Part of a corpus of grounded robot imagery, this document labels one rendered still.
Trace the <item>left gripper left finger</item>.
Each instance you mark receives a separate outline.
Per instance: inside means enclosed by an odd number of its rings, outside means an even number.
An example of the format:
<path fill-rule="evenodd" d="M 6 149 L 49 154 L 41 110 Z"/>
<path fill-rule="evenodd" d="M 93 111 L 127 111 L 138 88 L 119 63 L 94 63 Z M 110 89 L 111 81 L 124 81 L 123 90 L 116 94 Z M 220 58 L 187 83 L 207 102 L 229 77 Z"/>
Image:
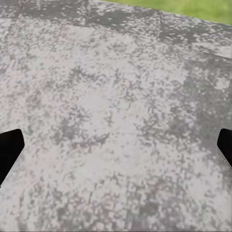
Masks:
<path fill-rule="evenodd" d="M 0 134 L 0 185 L 25 147 L 21 129 Z"/>

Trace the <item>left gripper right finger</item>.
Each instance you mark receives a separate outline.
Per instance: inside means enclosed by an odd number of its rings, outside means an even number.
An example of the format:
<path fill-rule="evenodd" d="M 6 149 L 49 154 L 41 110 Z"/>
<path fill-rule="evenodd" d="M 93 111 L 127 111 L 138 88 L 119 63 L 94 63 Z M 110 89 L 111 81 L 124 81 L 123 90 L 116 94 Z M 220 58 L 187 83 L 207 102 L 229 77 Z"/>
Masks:
<path fill-rule="evenodd" d="M 221 129 L 217 145 L 226 160 L 232 166 L 232 130 Z"/>

